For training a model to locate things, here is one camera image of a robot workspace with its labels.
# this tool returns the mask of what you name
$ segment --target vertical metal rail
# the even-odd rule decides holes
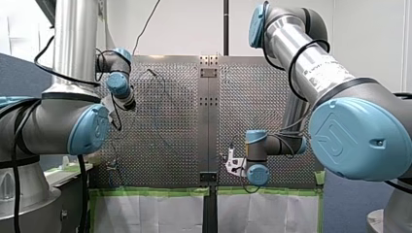
[[[229,0],[223,0],[223,55],[229,55]]]

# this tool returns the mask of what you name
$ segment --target perforated metal panel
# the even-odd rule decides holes
[[[285,72],[267,65],[261,57],[221,58],[221,108],[218,147],[227,154],[232,138],[235,156],[246,154],[244,135],[248,129],[277,132],[282,124],[289,93]],[[220,166],[220,185],[240,185],[239,179]],[[319,169],[311,150],[293,159],[270,156],[269,186],[314,187],[314,171]]]
[[[92,176],[94,186],[198,186],[197,60],[135,58],[130,81],[136,111],[120,111],[123,131],[112,127]],[[108,94],[105,87],[99,91]],[[115,159],[119,169],[108,170]]]
[[[261,57],[218,60],[219,75],[200,78],[197,56],[135,58],[131,82],[136,111],[120,111],[124,129],[112,130],[96,156],[100,165],[91,176],[92,186],[199,186],[200,171],[216,170],[219,185],[240,185],[225,171],[220,155],[227,154],[234,138],[235,155],[243,157],[248,129],[280,128],[288,81],[284,72],[270,68]],[[108,94],[105,87],[99,92]],[[108,170],[107,164],[115,159],[119,169]],[[322,169],[311,150],[293,159],[270,157],[268,166],[270,186],[294,188],[315,187],[313,172]]]

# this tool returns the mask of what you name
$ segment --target cable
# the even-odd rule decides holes
[[[18,173],[18,165],[17,165],[17,139],[21,136],[22,129],[25,123],[28,121],[29,117],[33,113],[34,109],[40,104],[41,100],[34,99],[27,103],[30,106],[24,113],[24,117],[19,123],[15,138],[13,140],[13,149],[12,149],[12,162],[13,162],[13,173],[15,176],[15,211],[14,211],[14,227],[15,232],[20,233],[19,227],[19,210],[20,210],[20,195],[21,195],[21,188],[20,188],[20,177]]]
[[[412,190],[407,188],[407,187],[404,187],[402,185],[399,185],[397,183],[393,183],[393,182],[390,182],[390,181],[385,181],[385,183],[392,186],[392,187],[394,187],[394,188],[396,188],[396,189],[399,189],[399,190],[404,191],[406,193],[412,194]]]
[[[266,46],[265,46],[265,44],[264,44],[264,33],[266,32],[266,30],[265,30],[265,28],[266,28],[266,25],[265,25],[265,24],[266,24],[266,8],[267,8],[267,5],[268,5],[268,4],[269,4],[268,1],[264,1],[264,3],[263,3],[263,12],[262,12],[262,13],[263,13],[263,21],[262,21],[262,23],[263,23],[263,29],[261,30],[261,43],[262,43],[261,48],[262,48],[262,50],[263,50],[264,59],[266,59],[266,61],[267,61],[267,63],[269,63],[269,65],[273,66],[274,68],[276,68],[276,69],[278,69],[278,70],[285,71],[284,68],[275,65],[275,64],[270,60],[270,58],[269,58],[269,56],[267,55],[267,52],[266,52]]]
[[[96,50],[99,52],[99,54],[97,54],[97,70],[98,72],[100,72],[100,77],[97,79],[97,72],[94,73],[94,80],[96,82],[100,82],[103,78],[103,71],[106,68],[106,57],[104,56],[104,51],[101,51],[100,49],[96,48]],[[100,56],[103,59],[103,67],[100,67]]]
[[[288,158],[288,159],[294,158],[294,156],[295,156],[296,154],[294,153],[291,145],[290,145],[285,139],[283,139],[283,138],[281,137],[281,136],[284,136],[284,135],[281,135],[281,134],[279,134],[279,133],[274,133],[274,134],[268,134],[267,136],[275,137],[275,138],[279,139],[279,140],[281,141],[281,143],[285,144],[285,146],[286,146],[286,147],[289,149],[289,151],[291,152],[291,156],[287,156],[287,155],[285,154],[285,157]]]
[[[71,77],[68,77],[68,76],[59,74],[59,73],[55,72],[52,68],[40,64],[40,63],[39,63],[40,57],[42,57],[42,55],[48,50],[48,48],[49,48],[49,46],[51,45],[53,39],[54,39],[54,36],[51,36],[51,38],[49,39],[49,41],[48,41],[48,43],[46,44],[46,46],[39,52],[39,54],[36,55],[36,57],[34,57],[34,64],[35,64],[37,67],[39,67],[40,69],[48,72],[49,74],[58,76],[58,77],[62,78],[63,80],[70,81],[70,82],[74,82],[74,83],[89,84],[89,85],[92,85],[92,86],[100,86],[100,83],[86,82],[86,81],[74,79],[74,78],[71,78]]]
[[[149,24],[149,22],[151,21],[151,18],[152,18],[152,16],[153,16],[154,13],[155,13],[155,9],[157,8],[157,5],[158,5],[159,3],[160,3],[160,0],[157,0],[157,2],[156,2],[155,5],[154,5],[154,9],[152,10],[151,14],[150,14],[149,17],[148,17],[148,20],[146,20],[146,23],[145,23],[145,26],[143,27],[142,32],[141,32],[141,33],[139,34],[139,36],[137,37],[137,39],[136,39],[136,44],[135,44],[135,46],[134,46],[134,48],[133,48],[133,53],[132,53],[132,55],[135,54],[135,51],[137,50],[137,45],[139,45],[140,37],[142,37],[142,36],[143,36],[143,33],[145,33],[146,27],[148,27],[148,24]]]
[[[87,201],[88,201],[88,190],[87,190],[87,173],[85,160],[82,154],[78,156],[79,167],[82,177],[82,217],[80,218],[79,233],[86,232],[86,220],[87,220]]]
[[[293,67],[297,61],[297,59],[312,45],[317,44],[317,43],[324,43],[326,45],[326,51],[330,51],[330,44],[326,40],[318,39],[318,40],[313,40],[309,42],[308,44],[304,45],[302,48],[300,48],[297,53],[293,56],[291,60],[291,65],[289,66],[289,71],[288,71],[288,82],[289,82],[289,87],[291,88],[291,91],[293,92],[294,95],[296,95],[299,99],[307,102],[306,98],[301,96],[297,91],[294,89],[293,84],[292,84],[292,70]]]
[[[264,34],[265,34],[265,32],[266,32],[266,8],[267,8],[267,5],[268,5],[268,4],[269,4],[268,1],[264,1],[264,3],[263,3],[263,11],[262,11],[262,14],[263,14],[263,20],[262,20],[262,21],[263,21],[263,29],[262,29],[262,33],[261,33],[261,40],[262,40],[263,55],[264,55],[264,58],[266,59],[267,63],[269,63],[269,65],[273,66],[274,68],[276,68],[276,69],[278,69],[278,70],[285,71],[284,68],[275,65],[275,64],[269,59],[269,57],[268,57],[268,55],[267,55],[266,46],[265,46],[265,43],[264,43],[264,38],[265,38]],[[293,67],[294,67],[297,59],[300,57],[300,55],[301,55],[302,53],[304,53],[310,46],[312,46],[312,45],[314,45],[314,44],[316,44],[316,43],[324,43],[324,44],[326,45],[326,51],[327,51],[327,52],[330,51],[330,44],[329,44],[329,42],[326,41],[326,40],[318,39],[318,40],[314,40],[314,41],[312,41],[312,42],[309,42],[308,44],[306,44],[305,46],[303,46],[302,48],[300,48],[300,49],[297,51],[297,53],[294,55],[294,57],[292,58],[292,61],[291,61],[291,65],[290,65],[290,67],[289,67],[289,72],[288,72],[288,81],[289,81],[289,87],[291,88],[291,91],[292,91],[293,94],[296,95],[299,99],[301,99],[301,100],[303,100],[303,101],[305,101],[305,102],[307,102],[306,98],[304,98],[304,97],[301,96],[299,93],[297,93],[297,91],[296,91],[296,90],[294,89],[294,87],[293,87],[293,84],[292,84],[292,70],[293,70]]]
[[[247,187],[245,186],[245,184],[243,183],[242,172],[245,170],[245,169],[243,168],[243,164],[245,163],[245,160],[246,160],[246,155],[243,157],[243,159],[242,159],[242,164],[240,165],[241,171],[240,171],[240,176],[239,176],[239,182],[240,182],[240,184],[242,185],[243,189],[244,189],[247,193],[249,193],[249,194],[254,194],[254,193],[257,193],[257,192],[260,190],[260,186],[257,187],[257,189],[251,191],[251,190],[248,190],[248,188],[247,188]]]
[[[400,97],[402,100],[412,99],[412,93],[408,93],[408,92],[394,93],[394,96]]]
[[[121,118],[120,118],[120,115],[119,115],[118,107],[117,107],[117,104],[116,104],[116,102],[115,102],[115,98],[113,97],[113,94],[111,94],[111,96],[112,96],[112,103],[113,103],[113,106],[114,106],[114,108],[115,108],[115,113],[116,113],[116,116],[118,117],[118,121],[119,121],[119,126],[117,126],[117,125],[115,124],[115,121],[114,121],[114,120],[112,121],[112,125],[113,125],[118,131],[121,131],[122,128],[123,128],[123,125],[121,124]]]

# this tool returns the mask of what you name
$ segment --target robotic arm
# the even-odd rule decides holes
[[[0,98],[2,231],[60,232],[60,191],[49,188],[39,156],[83,156],[103,146],[110,111],[94,92],[95,72],[110,73],[106,85],[114,103],[125,110],[135,107],[130,54],[116,49],[95,55],[97,8],[95,0],[56,1],[53,69],[38,64],[53,74],[51,86],[41,99]]]
[[[250,45],[262,48],[289,71],[292,92],[284,127],[302,118],[310,106],[311,146],[332,173],[371,182],[410,178],[412,104],[373,79],[355,78],[326,52],[326,39],[325,24],[313,11],[274,8],[267,3],[254,11]],[[299,131],[302,122],[288,130]],[[281,138],[294,141],[295,153],[304,152],[304,138],[300,143],[288,134]],[[266,131],[248,131],[246,139],[248,179],[252,184],[265,185],[269,177],[267,155],[291,152],[280,146],[282,150],[271,150],[283,141],[278,137],[273,142]],[[256,164],[257,175],[249,176]]]

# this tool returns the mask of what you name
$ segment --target light blue joint cover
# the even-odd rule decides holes
[[[131,62],[131,54],[123,48],[115,48],[113,51],[120,53],[124,58]]]
[[[117,98],[123,99],[130,94],[127,78],[121,72],[113,72],[106,81],[107,88]]]
[[[263,30],[263,5],[260,4],[255,8],[249,26],[249,46],[258,49],[261,46],[261,33]]]
[[[246,144],[257,143],[267,138],[267,130],[248,130],[246,131]]]
[[[1,96],[0,97],[0,109],[11,104],[15,104],[18,101],[25,99],[32,99],[33,97],[28,96]]]
[[[302,137],[302,144],[300,145],[300,149],[297,151],[297,153],[296,154],[303,154],[303,153],[305,153],[306,152],[306,148],[307,148],[307,144],[308,144],[308,142],[307,142],[307,140],[306,140],[306,137]]]
[[[79,117],[70,133],[69,154],[89,154],[99,150],[109,132],[109,111],[101,104],[91,105]]]
[[[403,125],[382,107],[358,98],[331,99],[312,114],[311,146],[334,174],[382,182],[412,163],[412,142]]]
[[[265,186],[269,182],[269,169],[263,164],[254,164],[248,169],[248,181],[254,186]]]

